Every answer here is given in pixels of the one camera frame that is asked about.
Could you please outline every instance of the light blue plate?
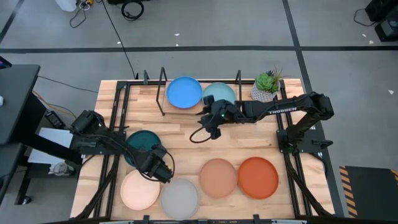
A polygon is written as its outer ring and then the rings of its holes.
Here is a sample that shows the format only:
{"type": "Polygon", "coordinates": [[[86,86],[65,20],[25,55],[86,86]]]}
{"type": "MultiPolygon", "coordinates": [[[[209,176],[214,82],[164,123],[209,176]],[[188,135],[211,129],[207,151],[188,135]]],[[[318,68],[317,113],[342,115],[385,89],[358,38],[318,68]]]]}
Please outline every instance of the light blue plate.
{"type": "Polygon", "coordinates": [[[179,77],[173,80],[167,87],[167,99],[181,109],[195,106],[201,98],[202,89],[200,83],[191,77],[179,77]]]}
{"type": "Polygon", "coordinates": [[[203,91],[203,96],[201,98],[203,102],[203,98],[205,96],[214,96],[214,100],[227,100],[232,104],[235,103],[236,94],[235,91],[225,83],[212,83],[205,88],[203,91]]]}

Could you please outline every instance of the red-orange plate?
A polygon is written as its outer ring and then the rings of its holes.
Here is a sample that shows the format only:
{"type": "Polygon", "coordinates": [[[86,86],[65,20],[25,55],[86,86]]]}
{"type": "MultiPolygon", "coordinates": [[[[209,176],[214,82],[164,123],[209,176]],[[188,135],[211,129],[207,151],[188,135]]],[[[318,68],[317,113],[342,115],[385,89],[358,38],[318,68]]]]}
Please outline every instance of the red-orange plate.
{"type": "Polygon", "coordinates": [[[256,199],[270,197],[278,188],[279,178],[274,165],[261,157],[246,159],[238,170],[242,191],[256,199]]]}

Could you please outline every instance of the teal plate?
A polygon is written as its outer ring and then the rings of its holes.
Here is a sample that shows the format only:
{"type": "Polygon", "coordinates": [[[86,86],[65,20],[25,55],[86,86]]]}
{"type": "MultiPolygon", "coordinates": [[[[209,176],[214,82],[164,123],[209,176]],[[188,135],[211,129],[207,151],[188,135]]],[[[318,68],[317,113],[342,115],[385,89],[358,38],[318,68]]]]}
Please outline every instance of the teal plate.
{"type": "Polygon", "coordinates": [[[203,91],[203,95],[201,97],[202,102],[205,96],[210,96],[210,95],[214,96],[215,101],[227,100],[232,104],[234,104],[236,100],[235,91],[225,83],[212,83],[208,85],[205,88],[205,91],[203,91]]]}
{"type": "MultiPolygon", "coordinates": [[[[151,151],[153,145],[161,144],[159,137],[152,131],[147,130],[137,131],[133,133],[127,138],[126,142],[130,146],[146,152],[151,151]]],[[[135,167],[135,164],[131,161],[130,158],[124,156],[124,159],[128,164],[135,167]]]]}

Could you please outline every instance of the black cable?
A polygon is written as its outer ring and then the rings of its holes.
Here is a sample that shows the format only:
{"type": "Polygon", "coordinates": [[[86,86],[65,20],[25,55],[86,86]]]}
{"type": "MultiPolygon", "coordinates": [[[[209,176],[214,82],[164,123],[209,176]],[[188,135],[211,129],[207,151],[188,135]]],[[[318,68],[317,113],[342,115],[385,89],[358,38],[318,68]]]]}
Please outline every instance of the black cable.
{"type": "Polygon", "coordinates": [[[69,25],[72,28],[76,28],[76,27],[80,26],[82,23],[84,23],[84,21],[86,21],[86,12],[85,11],[88,10],[90,8],[90,6],[88,4],[86,4],[86,3],[84,5],[82,5],[82,3],[80,3],[80,5],[79,5],[80,9],[77,10],[75,16],[73,16],[73,18],[71,18],[69,20],[69,25]],[[79,24],[77,24],[76,26],[73,26],[72,25],[72,20],[74,20],[76,18],[76,16],[79,14],[80,11],[83,11],[83,15],[85,16],[85,18],[79,24]]]}
{"type": "Polygon", "coordinates": [[[142,16],[142,14],[144,13],[144,5],[142,4],[142,2],[140,0],[127,0],[123,3],[121,11],[122,11],[122,16],[125,20],[135,21],[138,18],[140,18],[142,16]],[[126,8],[126,6],[130,3],[136,3],[136,4],[140,5],[141,11],[139,12],[138,15],[133,16],[132,14],[130,14],[130,12],[124,10],[126,8]]]}
{"type": "MultiPolygon", "coordinates": [[[[143,178],[145,178],[145,179],[147,179],[147,180],[149,180],[149,181],[153,181],[153,182],[160,182],[160,180],[154,180],[154,179],[151,179],[151,178],[148,178],[147,176],[145,176],[145,175],[147,175],[147,174],[145,174],[144,171],[140,170],[140,168],[138,167],[138,163],[136,162],[136,158],[135,158],[134,155],[129,151],[129,149],[126,148],[126,147],[124,147],[124,146],[122,146],[120,143],[118,143],[117,141],[115,141],[113,138],[111,138],[111,137],[109,137],[109,136],[102,135],[102,134],[88,134],[88,135],[84,135],[84,137],[88,137],[88,138],[106,138],[106,139],[111,140],[113,143],[117,144],[120,148],[122,148],[124,151],[126,151],[126,152],[129,154],[129,156],[130,156],[131,159],[132,159],[132,162],[136,165],[136,168],[137,168],[137,170],[138,170],[138,173],[140,173],[140,175],[141,175],[143,178]]],[[[173,158],[173,156],[172,156],[169,152],[167,152],[167,151],[164,151],[164,152],[166,152],[166,153],[171,157],[171,159],[172,159],[172,162],[173,162],[172,177],[173,177],[173,176],[174,176],[174,172],[175,172],[175,162],[174,162],[174,158],[173,158]]]]}
{"type": "Polygon", "coordinates": [[[131,68],[131,71],[132,71],[132,75],[133,75],[134,79],[136,79],[136,73],[134,72],[134,69],[132,68],[130,59],[129,59],[129,57],[127,56],[126,49],[124,48],[123,42],[122,42],[122,40],[121,40],[121,38],[120,38],[120,35],[119,35],[118,31],[116,30],[116,27],[115,27],[114,24],[113,24],[113,21],[112,21],[112,19],[111,19],[111,16],[109,15],[108,10],[107,10],[107,8],[106,8],[106,6],[105,6],[105,2],[104,2],[103,0],[101,0],[101,2],[102,2],[102,5],[104,6],[104,9],[105,9],[106,14],[108,15],[109,21],[111,21],[111,24],[112,24],[112,26],[113,26],[113,29],[114,29],[116,35],[118,36],[118,39],[119,39],[119,41],[120,41],[120,44],[122,45],[123,52],[124,52],[124,54],[125,54],[125,56],[126,56],[126,58],[127,58],[127,61],[129,62],[129,65],[130,65],[130,68],[131,68]]]}
{"type": "Polygon", "coordinates": [[[365,26],[365,27],[370,27],[370,26],[373,26],[373,24],[375,24],[377,21],[375,21],[375,22],[373,22],[372,24],[370,24],[370,25],[366,25],[366,24],[363,24],[362,22],[359,22],[359,21],[357,21],[355,18],[356,18],[356,14],[357,14],[357,12],[358,11],[360,11],[360,10],[365,10],[365,8],[364,9],[358,9],[357,11],[355,11],[355,13],[354,13],[354,22],[356,22],[357,24],[360,24],[360,25],[362,25],[362,26],[365,26]]]}
{"type": "Polygon", "coordinates": [[[196,133],[198,133],[200,130],[202,130],[203,128],[205,128],[205,127],[200,127],[200,128],[198,128],[196,131],[194,131],[194,132],[191,134],[191,136],[189,137],[189,140],[190,140],[192,143],[204,143],[204,142],[206,142],[206,141],[208,141],[208,140],[211,139],[211,136],[210,136],[210,137],[206,138],[205,140],[201,140],[201,141],[194,141],[194,140],[192,140],[192,137],[193,137],[196,133]]]}
{"type": "Polygon", "coordinates": [[[90,161],[90,159],[92,159],[93,157],[95,157],[95,155],[91,155],[88,159],[86,159],[81,166],[83,167],[88,161],[90,161]]]}
{"type": "Polygon", "coordinates": [[[51,81],[51,82],[55,82],[55,83],[59,83],[59,84],[62,84],[62,85],[66,85],[66,86],[69,86],[69,87],[71,87],[71,88],[75,88],[75,89],[77,89],[77,90],[83,90],[83,91],[90,91],[90,92],[92,92],[92,93],[98,93],[97,91],[87,90],[87,89],[83,89],[83,88],[78,88],[78,87],[71,86],[71,85],[69,85],[69,84],[66,84],[66,83],[63,83],[63,82],[60,82],[60,81],[52,80],[51,78],[47,78],[47,77],[40,76],[40,75],[38,75],[38,77],[44,78],[44,79],[46,79],[46,80],[48,80],[48,81],[51,81]]]}
{"type": "Polygon", "coordinates": [[[202,130],[203,128],[205,128],[206,126],[208,126],[208,125],[211,123],[211,121],[214,119],[214,117],[220,112],[221,109],[222,109],[222,108],[219,108],[219,109],[218,109],[217,113],[210,119],[209,122],[207,122],[206,125],[204,125],[204,126],[198,128],[196,131],[194,131],[194,132],[191,134],[191,136],[189,136],[189,141],[191,141],[192,143],[196,143],[196,144],[204,143],[204,142],[206,142],[206,141],[209,141],[209,140],[211,139],[211,135],[210,135],[210,137],[208,137],[208,138],[206,138],[206,139],[204,139],[204,140],[201,140],[201,141],[194,141],[194,140],[192,140],[192,137],[193,137],[196,133],[198,133],[200,130],[202,130]]]}
{"type": "Polygon", "coordinates": [[[305,185],[305,183],[300,179],[299,175],[297,175],[296,170],[293,168],[292,161],[290,159],[286,160],[286,168],[287,174],[294,179],[294,182],[298,185],[299,189],[306,196],[314,210],[318,213],[319,216],[332,216],[328,211],[326,211],[322,205],[317,201],[317,199],[313,196],[311,191],[305,185]]]}

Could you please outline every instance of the plate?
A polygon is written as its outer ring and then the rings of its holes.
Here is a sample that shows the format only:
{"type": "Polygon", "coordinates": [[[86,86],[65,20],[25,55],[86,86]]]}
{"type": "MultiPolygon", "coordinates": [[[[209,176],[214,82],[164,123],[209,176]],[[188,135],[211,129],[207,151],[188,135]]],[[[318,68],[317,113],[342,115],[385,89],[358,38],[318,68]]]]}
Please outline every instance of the plate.
{"type": "Polygon", "coordinates": [[[138,170],[130,172],[123,180],[120,196],[133,210],[143,210],[155,203],[160,193],[160,183],[143,178],[138,170]]]}
{"type": "Polygon", "coordinates": [[[278,188],[278,173],[268,160],[261,157],[246,159],[238,170],[238,183],[242,191],[256,199],[270,197],[278,188]]]}
{"type": "Polygon", "coordinates": [[[179,77],[167,87],[166,95],[171,105],[187,109],[195,106],[201,99],[200,83],[191,77],[179,77]]]}
{"type": "Polygon", "coordinates": [[[238,184],[238,176],[230,162],[224,159],[212,159],[201,168],[199,183],[207,196],[223,198],[234,191],[238,184]]]}
{"type": "MultiPolygon", "coordinates": [[[[152,131],[148,130],[141,130],[133,133],[127,138],[126,142],[130,146],[146,152],[151,151],[153,145],[162,144],[159,137],[152,131]]],[[[136,166],[130,158],[124,156],[124,159],[128,164],[130,164],[130,166],[136,166]]]]}
{"type": "Polygon", "coordinates": [[[160,195],[164,213],[174,220],[187,220],[199,207],[199,193],[195,184],[187,179],[173,179],[160,195]]]}
{"type": "Polygon", "coordinates": [[[214,101],[227,100],[232,104],[234,104],[236,100],[235,91],[225,83],[212,83],[208,85],[205,88],[205,91],[203,91],[203,96],[201,98],[202,102],[205,96],[210,96],[210,95],[214,96],[214,101]]]}

